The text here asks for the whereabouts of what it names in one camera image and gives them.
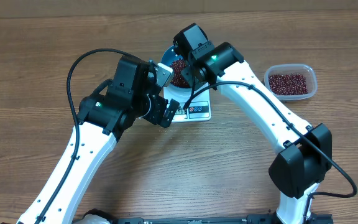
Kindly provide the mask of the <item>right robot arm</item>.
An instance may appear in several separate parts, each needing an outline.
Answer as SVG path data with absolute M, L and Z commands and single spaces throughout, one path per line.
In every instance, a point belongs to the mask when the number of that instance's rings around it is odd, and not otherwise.
M 280 191 L 279 222 L 309 223 L 310 194 L 331 168 L 330 130 L 324 124 L 312 127 L 291 112 L 255 77 L 241 53 L 228 42 L 214 46 L 197 24 L 181 30 L 173 46 L 191 74 L 240 107 L 272 145 L 276 158 L 268 173 Z

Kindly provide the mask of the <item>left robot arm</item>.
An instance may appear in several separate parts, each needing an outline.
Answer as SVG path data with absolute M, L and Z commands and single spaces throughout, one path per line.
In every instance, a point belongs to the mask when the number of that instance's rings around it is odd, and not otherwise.
M 121 57 L 114 78 L 103 81 L 74 111 L 68 145 L 18 223 L 71 223 L 101 163 L 137 118 L 170 126 L 179 104 L 159 93 L 172 77 L 172 68 L 163 63 Z

